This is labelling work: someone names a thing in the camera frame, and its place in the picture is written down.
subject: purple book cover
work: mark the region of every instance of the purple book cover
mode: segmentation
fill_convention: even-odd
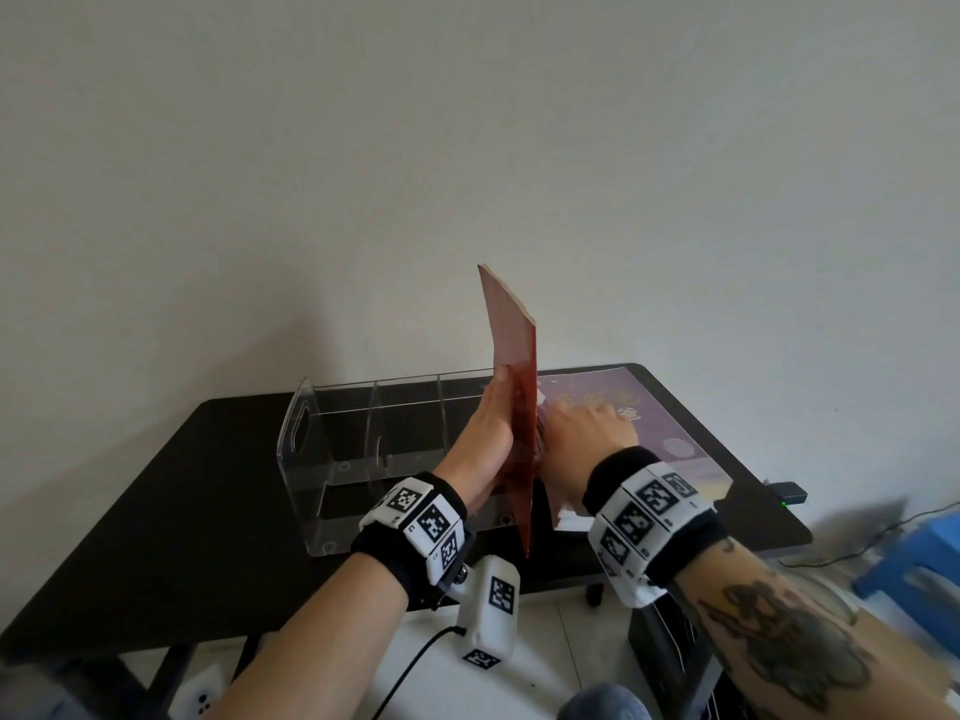
[[[610,404],[630,419],[640,444],[669,464],[705,499],[726,496],[733,482],[730,476],[627,368],[540,375],[536,386],[537,412],[542,421],[546,420],[546,406],[554,401],[571,406]]]

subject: black cable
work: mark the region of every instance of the black cable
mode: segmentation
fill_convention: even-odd
[[[432,637],[430,637],[430,640],[423,645],[423,648],[416,653],[416,656],[407,665],[407,668],[403,670],[403,674],[400,675],[400,679],[398,679],[396,681],[396,684],[393,685],[393,689],[387,693],[387,696],[383,699],[383,702],[380,702],[380,706],[376,709],[376,712],[373,714],[373,717],[371,717],[370,720],[378,720],[378,717],[380,717],[380,714],[383,713],[383,709],[386,708],[387,703],[390,702],[390,698],[394,696],[394,693],[397,692],[397,689],[401,686],[401,683],[407,678],[407,675],[410,674],[410,670],[414,668],[414,665],[417,663],[417,660],[419,660],[424,655],[424,653],[426,653],[426,651],[430,648],[430,646],[434,642],[437,642],[437,640],[440,637],[442,637],[445,634],[449,634],[450,632],[453,632],[454,634],[462,637],[467,633],[467,630],[464,629],[463,627],[447,627],[446,629],[440,629],[439,631],[437,631],[437,633],[435,633]]]
[[[870,540],[867,541],[867,544],[863,546],[863,548],[861,548],[856,553],[847,553],[846,556],[838,556],[835,558],[831,558],[830,560],[825,560],[822,563],[784,563],[782,560],[778,560],[777,563],[780,564],[782,567],[785,567],[786,569],[822,569],[823,567],[839,564],[841,561],[849,561],[850,559],[859,558],[860,556],[865,554],[867,551],[869,551],[871,548],[873,548],[875,545],[877,545],[877,543],[879,543],[884,536],[890,533],[890,531],[895,531],[898,528],[905,526],[907,523],[911,522],[912,520],[917,520],[918,518],[922,518],[923,516],[933,516],[934,514],[942,513],[943,511],[948,511],[950,508],[956,508],[958,505],[960,505],[960,500],[956,500],[950,503],[949,505],[944,505],[942,508],[934,508],[932,510],[924,510],[923,512],[918,512],[914,515],[910,515],[910,517],[905,518],[904,520],[900,520],[898,523],[894,523],[893,525],[888,525],[882,531],[878,532],[876,535],[870,538]]]

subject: red book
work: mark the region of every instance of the red book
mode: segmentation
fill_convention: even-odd
[[[493,335],[493,366],[509,366],[513,377],[513,450],[501,477],[520,540],[530,555],[530,512],[537,444],[537,325],[523,303],[486,265],[477,265]]]

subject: blue stool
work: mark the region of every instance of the blue stool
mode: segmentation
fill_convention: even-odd
[[[865,599],[883,592],[949,652],[960,657],[960,606],[945,604],[906,580],[916,567],[960,587],[960,512],[928,520],[890,549],[882,561],[853,582]]]

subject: table top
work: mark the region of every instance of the table top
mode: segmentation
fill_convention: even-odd
[[[808,528],[643,366],[619,363],[732,478],[717,512],[757,553],[808,544]],[[591,366],[542,375],[607,369]],[[291,393],[200,404],[0,635],[11,664],[115,655],[272,632],[347,555],[307,555],[277,467]],[[515,528],[481,532],[469,562],[495,553],[521,592],[603,580],[583,533],[550,527],[534,492],[530,557]]]

